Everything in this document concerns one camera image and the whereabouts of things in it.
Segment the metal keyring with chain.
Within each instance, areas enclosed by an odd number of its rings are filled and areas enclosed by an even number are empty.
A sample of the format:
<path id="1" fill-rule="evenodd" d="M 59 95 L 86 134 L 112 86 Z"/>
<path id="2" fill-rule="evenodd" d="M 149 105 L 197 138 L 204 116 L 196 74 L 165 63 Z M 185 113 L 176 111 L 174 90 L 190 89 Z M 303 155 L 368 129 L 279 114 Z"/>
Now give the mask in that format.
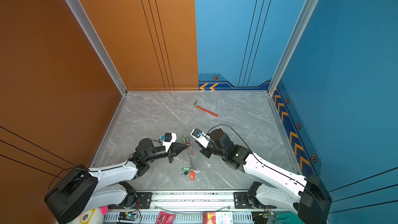
<path id="1" fill-rule="evenodd" d="M 188 146 L 187 148 L 187 157 L 189 160 L 190 164 L 190 171 L 195 172 L 195 166 L 193 163 L 193 149 L 192 149 L 192 144 L 187 136 L 182 137 L 183 142 Z"/>

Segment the red key tag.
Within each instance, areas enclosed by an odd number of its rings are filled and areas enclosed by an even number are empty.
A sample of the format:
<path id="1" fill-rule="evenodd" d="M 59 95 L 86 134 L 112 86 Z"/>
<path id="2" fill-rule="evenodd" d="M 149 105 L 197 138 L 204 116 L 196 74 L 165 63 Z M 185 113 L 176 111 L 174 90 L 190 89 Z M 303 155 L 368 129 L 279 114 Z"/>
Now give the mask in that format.
<path id="1" fill-rule="evenodd" d="M 191 171 L 191 172 L 190 172 L 190 180 L 191 180 L 191 181 L 194 181 L 194 180 L 195 180 L 195 172 L 194 172 L 194 171 Z"/>

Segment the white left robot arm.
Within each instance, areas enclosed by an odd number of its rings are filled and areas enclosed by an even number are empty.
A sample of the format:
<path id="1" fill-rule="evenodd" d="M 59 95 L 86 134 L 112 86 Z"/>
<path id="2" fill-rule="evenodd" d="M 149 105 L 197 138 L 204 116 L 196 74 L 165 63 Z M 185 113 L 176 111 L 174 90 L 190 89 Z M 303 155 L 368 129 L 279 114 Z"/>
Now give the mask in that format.
<path id="1" fill-rule="evenodd" d="M 102 168 L 75 166 L 44 197 L 59 224 L 67 224 L 93 208 L 119 205 L 132 207 L 136 191 L 130 180 L 143 176 L 150 163 L 163 158 L 172 162 L 188 148 L 176 141 L 175 134 L 167 133 L 155 147 L 149 138 L 142 139 L 127 161 Z"/>

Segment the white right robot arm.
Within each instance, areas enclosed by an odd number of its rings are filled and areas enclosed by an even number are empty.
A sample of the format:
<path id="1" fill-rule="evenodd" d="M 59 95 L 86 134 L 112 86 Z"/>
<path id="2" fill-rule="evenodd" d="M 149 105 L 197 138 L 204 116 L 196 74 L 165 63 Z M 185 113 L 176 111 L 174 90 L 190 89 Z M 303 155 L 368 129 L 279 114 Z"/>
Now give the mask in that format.
<path id="1" fill-rule="evenodd" d="M 260 179 L 260 182 L 253 182 L 246 193 L 250 206 L 279 207 L 297 214 L 305 224 L 327 222 L 332 197 L 318 176 L 284 170 L 262 159 L 248 147 L 234 144 L 222 129 L 210 134 L 194 129 L 191 136 L 205 157 L 219 156 L 232 169 Z"/>

